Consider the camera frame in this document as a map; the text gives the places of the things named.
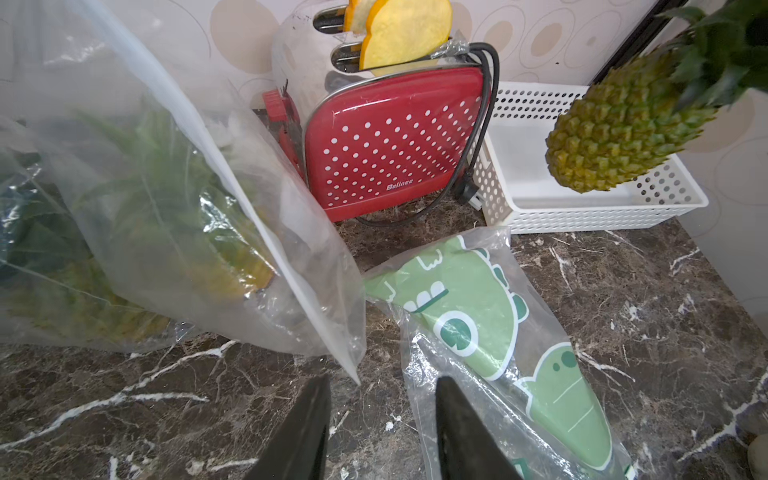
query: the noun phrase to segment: white plastic basket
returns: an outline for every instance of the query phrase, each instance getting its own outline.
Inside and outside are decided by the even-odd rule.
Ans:
[[[545,140],[559,114],[587,91],[577,85],[501,82],[475,166],[488,225],[513,233],[648,228],[709,200],[677,155],[635,181],[580,194],[547,169]]]

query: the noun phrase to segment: black cable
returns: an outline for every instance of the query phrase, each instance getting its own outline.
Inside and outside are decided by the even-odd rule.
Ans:
[[[488,123],[491,119],[492,112],[493,112],[493,105],[495,103],[496,99],[496,91],[498,90],[498,53],[496,53],[496,49],[493,48],[492,45],[484,42],[476,42],[469,44],[469,51],[470,53],[474,53],[478,56],[480,59],[480,66],[482,69],[483,74],[483,85],[482,85],[482,100],[480,103],[480,108],[478,109],[478,119],[475,120],[475,127],[472,128],[472,132],[469,135],[469,138],[467,139],[467,144],[464,147],[464,151],[462,152],[462,156],[460,157],[459,161],[456,162],[456,168],[453,171],[453,175],[451,176],[451,179],[449,180],[448,184],[445,185],[445,187],[442,189],[442,192],[440,192],[440,195],[437,196],[429,205],[422,208],[415,214],[411,215],[410,217],[404,218],[402,220],[395,220],[393,222],[380,222],[380,221],[374,221],[374,220],[367,220],[363,217],[357,217],[357,221],[362,223],[363,225],[366,225],[367,227],[401,227],[403,225],[406,225],[408,223],[413,222],[414,220],[417,220],[424,215],[428,214],[430,211],[434,210],[435,207],[442,201],[442,199],[445,198],[446,195],[451,191],[453,188],[453,185],[456,183],[456,180],[458,180],[458,176],[460,175],[462,171],[462,166],[467,162],[467,156],[469,155],[469,151],[472,149],[472,145],[475,143],[475,139],[478,139],[478,147],[474,150],[472,154],[472,160],[468,163],[468,168],[466,171],[466,174],[469,175],[469,177],[472,176],[471,169],[474,168],[475,162],[477,161],[478,152],[480,151],[482,138],[485,136],[485,131],[488,130]],[[485,56],[485,52],[488,52],[491,55],[491,59],[493,61],[493,72],[491,73],[491,69],[488,66],[488,59]]]
[[[472,161],[469,162],[469,167],[467,168],[467,171],[465,172],[465,177],[468,179],[472,178],[473,172],[475,170],[475,163],[477,163],[478,160],[478,154],[480,153],[480,149],[482,148],[482,139],[485,138],[485,132],[488,130],[488,125],[491,123],[491,117],[493,117],[493,107],[496,104],[496,94],[498,93],[498,76],[499,73],[499,60],[498,60],[498,52],[495,48],[493,48],[492,45],[484,43],[484,42],[476,42],[472,45],[480,45],[482,46],[483,50],[488,52],[491,55],[491,60],[493,62],[493,85],[491,86],[491,98],[488,102],[488,108],[485,112],[485,116],[483,118],[483,124],[480,129],[480,141],[478,141],[478,146],[475,149],[474,152],[472,152]]]

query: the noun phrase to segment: toaster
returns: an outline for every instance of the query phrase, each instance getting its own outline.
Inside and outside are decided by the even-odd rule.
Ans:
[[[361,71],[364,35],[342,31],[345,8],[328,0],[294,11],[273,38],[278,89],[263,94],[280,146],[334,222],[444,188],[483,87],[467,55]]]

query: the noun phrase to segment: plug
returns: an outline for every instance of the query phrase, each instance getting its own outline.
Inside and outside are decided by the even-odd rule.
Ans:
[[[453,197],[460,204],[469,204],[475,210],[480,210],[483,204],[483,197],[480,193],[480,187],[472,181],[471,178],[462,177],[453,189]]]

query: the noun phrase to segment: marble countertop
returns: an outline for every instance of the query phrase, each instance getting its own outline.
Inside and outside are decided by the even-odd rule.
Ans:
[[[446,202],[410,227],[338,227],[367,270],[482,224]],[[641,478],[751,478],[746,444],[768,432],[768,340],[676,220],[512,245]],[[0,477],[241,478],[304,383],[327,372],[326,477],[424,478],[398,328],[371,306],[367,322],[361,386],[329,357],[214,334],[144,355],[0,346]]]

